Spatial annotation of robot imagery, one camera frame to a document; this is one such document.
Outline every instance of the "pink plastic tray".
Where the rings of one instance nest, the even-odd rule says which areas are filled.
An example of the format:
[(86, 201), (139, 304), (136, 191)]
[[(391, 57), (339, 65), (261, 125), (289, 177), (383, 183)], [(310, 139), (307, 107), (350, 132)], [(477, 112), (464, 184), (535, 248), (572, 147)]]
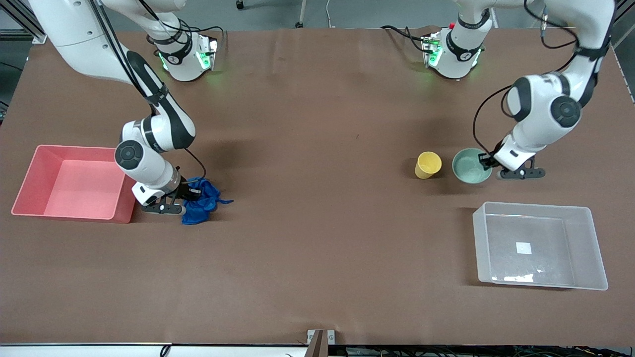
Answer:
[(44, 219), (128, 223), (134, 181), (114, 161), (115, 149), (40, 145), (11, 213)]

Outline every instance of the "blue cloth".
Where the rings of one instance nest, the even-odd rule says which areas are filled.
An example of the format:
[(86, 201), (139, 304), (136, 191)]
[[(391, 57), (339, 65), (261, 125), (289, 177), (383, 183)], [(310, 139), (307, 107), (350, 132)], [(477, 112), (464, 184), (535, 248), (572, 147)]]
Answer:
[[(198, 180), (199, 177), (191, 178), (188, 181)], [(220, 199), (220, 191), (211, 184), (207, 178), (189, 184), (193, 189), (201, 190), (201, 197), (196, 201), (184, 201), (185, 214), (181, 216), (182, 224), (199, 224), (210, 219), (210, 212), (218, 207), (217, 203), (226, 205), (234, 200)]]

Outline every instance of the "yellow cup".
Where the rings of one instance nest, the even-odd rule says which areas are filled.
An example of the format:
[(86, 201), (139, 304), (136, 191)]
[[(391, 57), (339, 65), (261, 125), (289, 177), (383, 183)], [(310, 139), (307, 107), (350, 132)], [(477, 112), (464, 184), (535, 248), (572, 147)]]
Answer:
[(417, 159), (415, 175), (420, 179), (427, 179), (441, 169), (441, 158), (432, 151), (422, 152)]

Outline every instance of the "brown tabletop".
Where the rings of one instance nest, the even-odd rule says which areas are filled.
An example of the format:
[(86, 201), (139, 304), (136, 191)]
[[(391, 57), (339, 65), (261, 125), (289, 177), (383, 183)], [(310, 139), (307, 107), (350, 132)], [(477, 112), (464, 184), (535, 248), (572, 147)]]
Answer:
[[(635, 108), (612, 52), (581, 123), (538, 155), (545, 178), (467, 185), (451, 159), (476, 146), (476, 107), (570, 49), (493, 30), (454, 81), (383, 30), (231, 32), (216, 72), (178, 83), (145, 34), (120, 39), (193, 118), (191, 149), (236, 202), (197, 226), (139, 210), (130, 224), (12, 216), (37, 145), (114, 147), (148, 114), (132, 86), (33, 47), (0, 127), (1, 342), (296, 343), (333, 328), (346, 344), (635, 344)], [(497, 99), (481, 114), (493, 147), (514, 122)], [(443, 159), (434, 179), (414, 177), (422, 151)], [(200, 173), (187, 153), (165, 157)], [(588, 206), (609, 289), (480, 283), (472, 213), (485, 201)]]

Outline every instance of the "gray floor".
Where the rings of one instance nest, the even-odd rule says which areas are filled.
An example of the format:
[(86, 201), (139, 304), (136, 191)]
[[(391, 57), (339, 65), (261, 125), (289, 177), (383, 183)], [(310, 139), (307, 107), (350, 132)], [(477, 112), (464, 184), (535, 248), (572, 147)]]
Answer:
[[(627, 0), (626, 6), (635, 0)], [(327, 27), (327, 0), (307, 0), (304, 27)], [(293, 28), (300, 14), (301, 0), (244, 0), (245, 8), (237, 10), (234, 0), (190, 0), (177, 15), (188, 24), (199, 27), (218, 25), (226, 30), (274, 30)], [(542, 0), (536, 0), (532, 9), (542, 9)], [(331, 25), (342, 28), (377, 28), (382, 25), (396, 27), (445, 26), (457, 18), (457, 7), (450, 0), (331, 0)], [(109, 12), (116, 30), (140, 30), (126, 17)], [(522, 8), (496, 10), (496, 25), (501, 28), (537, 27)], [(613, 43), (627, 80), (635, 85), (635, 9), (631, 10), (613, 30)], [(0, 29), (11, 27), (0, 13)], [(0, 41), (0, 61), (23, 66), (29, 43)], [(0, 100), (10, 103), (20, 72), (0, 64)]]

